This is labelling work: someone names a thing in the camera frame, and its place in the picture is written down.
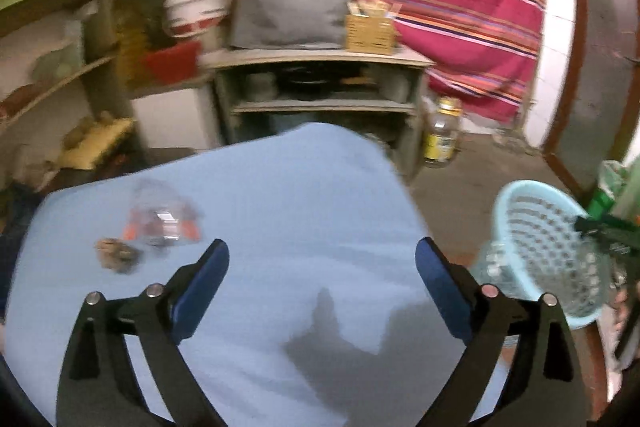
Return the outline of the green bin with bag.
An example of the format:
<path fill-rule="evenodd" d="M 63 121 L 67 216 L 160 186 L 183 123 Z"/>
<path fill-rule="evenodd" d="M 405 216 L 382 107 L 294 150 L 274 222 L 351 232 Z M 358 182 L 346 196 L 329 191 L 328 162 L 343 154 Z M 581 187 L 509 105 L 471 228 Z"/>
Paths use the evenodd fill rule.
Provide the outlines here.
<path fill-rule="evenodd" d="M 624 191 L 628 178 L 629 170 L 619 161 L 602 161 L 598 169 L 597 186 L 587 208 L 588 215 L 594 219 L 605 216 Z"/>

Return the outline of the light blue plastic basket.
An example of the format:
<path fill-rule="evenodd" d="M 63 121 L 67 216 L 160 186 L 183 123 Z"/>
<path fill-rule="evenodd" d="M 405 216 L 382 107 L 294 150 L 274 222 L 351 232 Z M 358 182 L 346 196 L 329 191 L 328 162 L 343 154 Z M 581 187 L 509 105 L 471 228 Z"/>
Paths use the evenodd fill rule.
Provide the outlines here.
<path fill-rule="evenodd" d="M 570 329 L 597 321 L 608 302 L 610 262 L 575 222 L 587 213 L 557 188 L 533 180 L 506 184 L 491 211 L 491 238 L 470 272 L 512 298 L 559 299 Z"/>

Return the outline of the clear orange plastic wrapper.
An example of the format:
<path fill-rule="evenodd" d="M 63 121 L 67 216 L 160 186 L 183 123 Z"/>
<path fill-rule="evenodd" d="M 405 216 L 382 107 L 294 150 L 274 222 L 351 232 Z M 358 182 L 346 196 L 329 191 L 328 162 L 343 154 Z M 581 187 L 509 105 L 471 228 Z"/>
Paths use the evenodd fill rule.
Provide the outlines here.
<path fill-rule="evenodd" d="M 122 238 L 158 248 L 198 243 L 198 220 L 196 207 L 171 185 L 143 179 L 134 188 Z"/>

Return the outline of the brown crumpled scrap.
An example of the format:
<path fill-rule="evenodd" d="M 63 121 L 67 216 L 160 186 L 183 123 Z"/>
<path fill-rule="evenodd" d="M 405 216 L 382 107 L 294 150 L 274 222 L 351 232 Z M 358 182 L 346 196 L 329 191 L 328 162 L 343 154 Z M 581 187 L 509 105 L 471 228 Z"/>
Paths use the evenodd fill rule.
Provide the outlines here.
<path fill-rule="evenodd" d="M 119 239 L 99 239 L 94 250 L 103 269 L 117 273 L 128 273 L 134 269 L 141 257 L 139 249 Z"/>

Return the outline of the wooden door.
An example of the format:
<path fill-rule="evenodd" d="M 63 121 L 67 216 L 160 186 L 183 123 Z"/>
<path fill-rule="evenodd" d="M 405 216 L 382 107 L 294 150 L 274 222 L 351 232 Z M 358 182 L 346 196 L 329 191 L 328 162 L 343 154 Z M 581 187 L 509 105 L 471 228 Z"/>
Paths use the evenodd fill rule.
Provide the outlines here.
<path fill-rule="evenodd" d="M 564 87 L 542 151 L 585 205 L 604 160 L 625 158 L 639 119 L 639 0 L 576 0 Z"/>

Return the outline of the cooking oil bottle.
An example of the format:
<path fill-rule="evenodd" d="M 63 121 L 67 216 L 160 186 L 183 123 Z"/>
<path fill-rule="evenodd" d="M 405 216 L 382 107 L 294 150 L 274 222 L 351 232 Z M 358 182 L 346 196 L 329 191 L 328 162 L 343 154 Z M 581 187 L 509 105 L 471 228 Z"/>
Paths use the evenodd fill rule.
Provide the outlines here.
<path fill-rule="evenodd" d="M 423 158 L 427 164 L 445 166 L 454 159 L 460 138 L 462 104 L 457 98 L 441 96 L 426 110 Z"/>

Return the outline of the white cabinet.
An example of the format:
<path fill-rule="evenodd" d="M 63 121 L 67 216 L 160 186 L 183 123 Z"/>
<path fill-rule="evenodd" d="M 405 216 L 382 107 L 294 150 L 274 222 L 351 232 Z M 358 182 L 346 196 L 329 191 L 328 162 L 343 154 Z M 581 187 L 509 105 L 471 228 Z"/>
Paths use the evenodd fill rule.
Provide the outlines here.
<path fill-rule="evenodd" d="M 149 94 L 131 102 L 149 148 L 188 148 L 201 152 L 222 145 L 216 107 L 208 84 Z"/>

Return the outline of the yellow egg tray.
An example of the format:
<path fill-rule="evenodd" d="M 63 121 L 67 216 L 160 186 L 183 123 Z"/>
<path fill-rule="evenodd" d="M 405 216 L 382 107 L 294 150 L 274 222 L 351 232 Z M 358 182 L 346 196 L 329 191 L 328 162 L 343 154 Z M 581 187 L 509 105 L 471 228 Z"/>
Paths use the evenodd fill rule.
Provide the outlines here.
<path fill-rule="evenodd" d="M 63 150 L 56 165 L 61 169 L 94 170 L 128 138 L 134 127 L 134 118 L 116 118 L 111 124 L 94 124 L 74 148 Z"/>

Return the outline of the grey wooden shelf cabinet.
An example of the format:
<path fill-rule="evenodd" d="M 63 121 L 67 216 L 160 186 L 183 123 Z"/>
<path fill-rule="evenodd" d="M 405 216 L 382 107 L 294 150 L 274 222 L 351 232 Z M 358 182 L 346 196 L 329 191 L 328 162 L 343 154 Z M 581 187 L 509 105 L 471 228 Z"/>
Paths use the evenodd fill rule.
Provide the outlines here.
<path fill-rule="evenodd" d="M 433 61 L 408 46 L 393 54 L 346 50 L 219 50 L 212 73 L 224 139 L 235 144 L 328 122 L 381 145 L 401 176 L 419 169 L 424 74 Z"/>

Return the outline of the red plastic basin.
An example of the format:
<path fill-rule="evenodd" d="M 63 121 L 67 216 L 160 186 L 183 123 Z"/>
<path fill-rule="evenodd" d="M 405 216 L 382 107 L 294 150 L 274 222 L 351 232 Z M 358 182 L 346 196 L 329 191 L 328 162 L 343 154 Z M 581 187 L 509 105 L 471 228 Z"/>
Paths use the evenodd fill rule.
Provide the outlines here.
<path fill-rule="evenodd" d="M 198 56 L 201 49 L 198 40 L 186 40 L 170 48 L 145 54 L 141 65 L 154 83 L 171 86 L 198 75 Z"/>

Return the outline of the black wok pan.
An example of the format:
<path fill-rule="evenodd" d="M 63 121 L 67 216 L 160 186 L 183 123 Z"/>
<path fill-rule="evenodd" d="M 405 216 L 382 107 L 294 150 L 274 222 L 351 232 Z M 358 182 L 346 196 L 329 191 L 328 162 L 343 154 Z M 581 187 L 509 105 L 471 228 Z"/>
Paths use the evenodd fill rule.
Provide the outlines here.
<path fill-rule="evenodd" d="M 282 72 L 286 92 L 296 100 L 314 101 L 327 98 L 336 88 L 336 80 L 324 70 L 295 66 Z"/>

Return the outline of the large yellow oil jug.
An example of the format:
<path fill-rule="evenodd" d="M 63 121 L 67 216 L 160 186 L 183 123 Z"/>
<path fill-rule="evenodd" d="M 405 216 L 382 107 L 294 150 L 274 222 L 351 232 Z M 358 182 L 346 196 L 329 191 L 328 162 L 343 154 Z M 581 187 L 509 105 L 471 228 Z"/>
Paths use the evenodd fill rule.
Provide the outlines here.
<path fill-rule="evenodd" d="M 134 0 L 114 0 L 113 5 L 118 75 L 128 90 L 134 90 L 149 78 L 142 64 L 149 51 L 145 22 Z"/>

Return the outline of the yellow chopstick holder box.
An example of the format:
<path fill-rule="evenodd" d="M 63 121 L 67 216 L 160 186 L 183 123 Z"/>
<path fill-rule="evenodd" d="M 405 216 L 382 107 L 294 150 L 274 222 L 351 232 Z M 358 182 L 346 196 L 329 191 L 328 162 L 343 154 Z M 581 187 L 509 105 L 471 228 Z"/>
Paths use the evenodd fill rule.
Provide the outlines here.
<path fill-rule="evenodd" d="M 395 23 L 388 17 L 347 15 L 345 17 L 347 51 L 392 55 L 397 46 Z"/>

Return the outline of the white plastic bucket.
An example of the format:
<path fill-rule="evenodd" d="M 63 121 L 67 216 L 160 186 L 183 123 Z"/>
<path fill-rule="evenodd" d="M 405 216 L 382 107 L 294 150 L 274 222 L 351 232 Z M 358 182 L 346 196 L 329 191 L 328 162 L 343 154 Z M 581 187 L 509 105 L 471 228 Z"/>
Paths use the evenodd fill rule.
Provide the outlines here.
<path fill-rule="evenodd" d="M 174 38 L 201 35 L 229 13 L 231 0 L 163 0 L 165 31 Z"/>

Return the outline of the wooden wall shelf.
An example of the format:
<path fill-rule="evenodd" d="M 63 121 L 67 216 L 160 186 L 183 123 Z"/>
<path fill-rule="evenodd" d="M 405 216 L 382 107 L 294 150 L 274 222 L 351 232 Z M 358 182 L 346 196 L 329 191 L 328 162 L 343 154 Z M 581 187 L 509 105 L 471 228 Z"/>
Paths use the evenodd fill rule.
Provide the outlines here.
<path fill-rule="evenodd" d="M 117 70 L 114 0 L 1 10 L 1 167 L 54 164 L 92 122 L 134 118 Z"/>

